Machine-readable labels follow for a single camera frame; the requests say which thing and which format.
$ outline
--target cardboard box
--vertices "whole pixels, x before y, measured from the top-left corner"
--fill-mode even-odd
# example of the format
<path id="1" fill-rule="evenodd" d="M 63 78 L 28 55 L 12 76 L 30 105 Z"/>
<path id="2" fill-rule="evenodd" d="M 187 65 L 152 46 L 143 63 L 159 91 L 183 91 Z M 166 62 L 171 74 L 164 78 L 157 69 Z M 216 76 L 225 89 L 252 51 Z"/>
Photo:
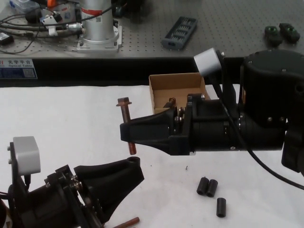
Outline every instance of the cardboard box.
<path id="1" fill-rule="evenodd" d="M 154 114 L 167 110 L 163 107 L 170 97 L 176 98 L 178 108 L 186 107 L 188 94 L 204 94 L 210 99 L 199 73 L 150 75 L 149 85 Z"/>

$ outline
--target metal base plate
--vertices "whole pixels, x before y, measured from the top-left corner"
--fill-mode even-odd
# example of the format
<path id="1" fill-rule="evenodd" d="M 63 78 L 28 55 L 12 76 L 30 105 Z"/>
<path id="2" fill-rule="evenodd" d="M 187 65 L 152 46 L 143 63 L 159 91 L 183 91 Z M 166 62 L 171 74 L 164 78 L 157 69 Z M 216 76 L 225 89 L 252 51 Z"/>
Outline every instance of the metal base plate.
<path id="1" fill-rule="evenodd" d="M 303 0 L 145 0 L 140 21 L 132 16 L 118 19 L 123 27 L 123 44 L 116 52 L 77 52 L 77 37 L 65 39 L 37 39 L 18 57 L 24 58 L 134 58 L 134 57 L 193 57 L 214 47 L 227 57 L 243 57 L 260 50 L 269 49 L 264 39 L 268 25 L 292 24 L 304 34 Z M 0 19 L 13 12 L 9 7 Z M 168 50 L 161 41 L 180 16 L 198 20 L 197 28 L 183 50 Z M 15 43 L 0 47 L 1 50 L 17 52 L 30 42 L 15 38 Z M 304 53 L 304 38 L 296 45 L 284 41 L 279 49 Z M 12 57 L 0 54 L 0 57 Z"/>
<path id="2" fill-rule="evenodd" d="M 85 39 L 80 38 L 77 46 L 77 51 L 118 51 L 118 48 L 122 46 L 123 43 L 123 28 L 118 26 L 114 27 L 114 32 L 118 33 L 118 39 L 115 42 L 109 42 L 106 44 L 91 44 L 87 42 Z"/>

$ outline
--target metal screw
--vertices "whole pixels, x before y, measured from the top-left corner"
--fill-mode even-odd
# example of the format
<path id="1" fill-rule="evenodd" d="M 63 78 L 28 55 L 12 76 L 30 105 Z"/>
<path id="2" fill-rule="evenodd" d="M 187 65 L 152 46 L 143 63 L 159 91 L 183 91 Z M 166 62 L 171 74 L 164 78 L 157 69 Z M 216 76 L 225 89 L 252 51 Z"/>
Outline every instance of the metal screw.
<path id="1" fill-rule="evenodd" d="M 118 99 L 118 104 L 116 105 L 117 107 L 120 106 L 121 109 L 122 109 L 123 122 L 124 123 L 127 123 L 127 122 L 129 122 L 131 120 L 129 106 L 128 106 L 130 104 L 132 104 L 132 102 L 129 101 L 129 98 L 128 97 L 124 97 L 124 98 L 119 98 Z M 129 146 L 130 154 L 131 155 L 135 155 L 137 153 L 135 144 L 132 143 L 132 142 L 129 142 L 128 146 Z"/>

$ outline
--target black cable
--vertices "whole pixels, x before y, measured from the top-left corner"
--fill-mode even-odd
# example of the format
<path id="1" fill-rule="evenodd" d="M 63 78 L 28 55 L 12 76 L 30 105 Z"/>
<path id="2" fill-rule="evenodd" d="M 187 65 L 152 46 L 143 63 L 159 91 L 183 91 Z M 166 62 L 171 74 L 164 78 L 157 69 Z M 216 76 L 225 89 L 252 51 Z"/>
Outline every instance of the black cable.
<path id="1" fill-rule="evenodd" d="M 47 32 L 48 29 L 40 29 L 40 28 L 25 28 L 25 27 L 17 27 L 17 26 L 8 26 L 8 25 L 0 25 L 0 28 L 4 29 L 13 29 L 13 30 L 22 30 L 22 31 L 32 31 L 32 32 Z"/>
<path id="2" fill-rule="evenodd" d="M 20 53 L 22 53 L 22 52 L 25 52 L 25 51 L 32 45 L 32 43 L 36 40 L 36 38 L 38 37 L 39 30 L 40 30 L 40 26 L 39 26 L 39 28 L 38 28 L 38 31 L 37 31 L 36 36 L 32 39 L 32 41 L 28 44 L 28 46 L 27 46 L 25 49 L 23 49 L 22 51 L 18 51 L 18 52 L 8 52 L 8 51 L 2 51 L 2 50 L 0 50 L 0 52 L 5 53 L 5 54 L 11 54 L 11 55 L 20 54 Z"/>
<path id="3" fill-rule="evenodd" d="M 83 21 L 86 21 L 86 20 L 90 20 L 90 19 L 94 19 L 94 18 L 97 18 L 99 16 L 102 16 L 103 14 L 105 14 L 106 12 L 110 11 L 113 7 L 115 6 L 115 4 L 113 4 L 111 7 L 107 8 L 106 10 L 102 11 L 101 13 L 97 14 L 97 15 L 94 15 L 94 16 L 91 16 L 91 17 L 88 17 L 88 18 L 84 18 L 84 19 L 81 19 L 81 20 L 75 20 L 75 21 L 71 21 L 71 22 L 68 22 L 68 23 L 57 23 L 57 24 L 47 24 L 46 26 L 59 26 L 59 25 L 67 25 L 67 24 L 74 24 L 74 23 L 80 23 L 80 22 L 83 22 Z M 25 24 L 12 24 L 14 26 L 19 26 L 18 30 L 23 30 L 22 26 L 29 26 L 29 25 L 25 25 Z"/>
<path id="4" fill-rule="evenodd" d="M 245 149 L 249 152 L 249 154 L 251 155 L 251 157 L 252 157 L 260 166 L 262 166 L 267 172 L 269 172 L 270 174 L 272 174 L 273 176 L 275 176 L 275 177 L 278 178 L 279 180 L 281 180 L 281 181 L 283 181 L 283 182 L 285 182 L 285 183 L 287 183 L 287 184 L 290 184 L 290 185 L 292 185 L 292 186 L 294 186 L 294 187 L 296 187 L 296 188 L 299 188 L 299 189 L 304 190 L 304 186 L 303 186 L 303 185 L 298 184 L 298 183 L 296 183 L 296 182 L 293 182 L 292 180 L 289 180 L 289 179 L 287 179 L 287 178 L 281 176 L 280 174 L 276 173 L 276 172 L 273 171 L 271 168 L 269 168 L 267 165 L 265 165 L 265 164 L 256 156 L 256 154 L 252 151 L 252 149 L 247 145 L 247 143 L 246 143 L 245 140 L 243 139 L 243 137 L 242 137 L 242 135 L 241 135 L 241 133 L 240 133 L 238 127 L 235 125 L 235 123 L 234 123 L 234 121 L 233 121 L 233 119 L 232 119 L 232 117 L 231 117 L 231 115 L 230 115 L 228 109 L 226 108 L 226 106 L 224 105 L 224 103 L 222 102 L 221 99 L 220 99 L 220 102 L 221 102 L 221 104 L 222 104 L 222 106 L 223 106 L 223 108 L 224 108 L 224 111 L 225 111 L 226 116 L 228 117 L 228 120 L 229 120 L 229 122 L 230 122 L 230 125 L 232 126 L 232 128 L 233 128 L 235 134 L 237 135 L 238 141 L 240 142 L 241 146 L 242 146 L 243 148 L 245 148 Z"/>

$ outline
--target white table surface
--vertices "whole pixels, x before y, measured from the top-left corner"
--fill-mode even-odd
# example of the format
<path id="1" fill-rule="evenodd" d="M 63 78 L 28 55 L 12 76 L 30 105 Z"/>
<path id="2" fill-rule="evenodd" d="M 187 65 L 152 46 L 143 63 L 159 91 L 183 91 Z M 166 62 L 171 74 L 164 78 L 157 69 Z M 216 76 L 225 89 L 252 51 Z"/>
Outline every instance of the white table surface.
<path id="1" fill-rule="evenodd" d="M 42 169 L 32 176 L 30 190 L 66 164 L 74 168 L 129 157 L 127 143 L 120 140 L 121 111 L 115 106 L 124 96 L 133 102 L 131 118 L 152 114 L 147 86 L 0 89 L 0 190 L 11 184 L 6 148 L 14 136 L 33 135 L 40 149 Z M 171 157 L 147 146 L 137 150 L 145 180 L 117 208 L 108 228 L 136 216 L 141 219 L 137 228 L 304 227 L 304 191 L 268 174 L 247 152 Z M 257 155 L 304 184 L 301 174 L 281 165 L 280 151 Z M 219 182 L 214 198 L 196 193 L 203 176 Z M 217 197 L 227 200 L 225 218 L 216 216 Z"/>

